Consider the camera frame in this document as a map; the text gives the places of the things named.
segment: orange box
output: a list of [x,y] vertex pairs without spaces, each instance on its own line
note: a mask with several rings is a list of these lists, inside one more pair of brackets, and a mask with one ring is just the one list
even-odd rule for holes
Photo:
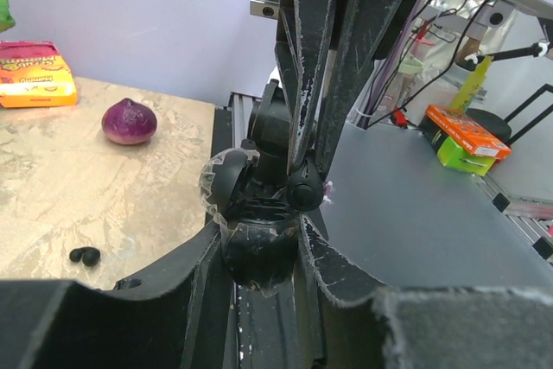
[[461,111],[430,105],[426,115],[470,155],[503,160],[511,154],[511,148]]
[[71,69],[52,42],[0,41],[0,105],[75,105]]

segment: snack bag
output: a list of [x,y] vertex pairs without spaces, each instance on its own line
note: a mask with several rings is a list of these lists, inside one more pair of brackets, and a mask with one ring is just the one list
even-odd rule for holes
[[71,70],[52,42],[0,41],[0,105],[50,107],[77,103]]

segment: marble table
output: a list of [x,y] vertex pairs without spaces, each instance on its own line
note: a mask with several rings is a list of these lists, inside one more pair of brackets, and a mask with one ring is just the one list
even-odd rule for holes
[[[214,107],[76,79],[73,107],[0,108],[0,277],[71,278],[110,289],[204,224],[197,180],[211,153]],[[129,97],[157,115],[145,145],[108,142],[105,110]],[[98,265],[69,261],[95,246]]]

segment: red onion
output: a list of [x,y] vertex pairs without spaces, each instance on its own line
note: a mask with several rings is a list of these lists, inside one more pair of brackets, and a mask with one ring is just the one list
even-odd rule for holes
[[157,129],[157,118],[146,105],[123,99],[108,108],[102,117],[105,136],[117,144],[140,144]]

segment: gray tabletop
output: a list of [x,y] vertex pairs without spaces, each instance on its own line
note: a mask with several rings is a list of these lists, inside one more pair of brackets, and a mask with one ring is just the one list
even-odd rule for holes
[[329,178],[330,242],[385,283],[553,286],[553,267],[415,131],[346,125]]

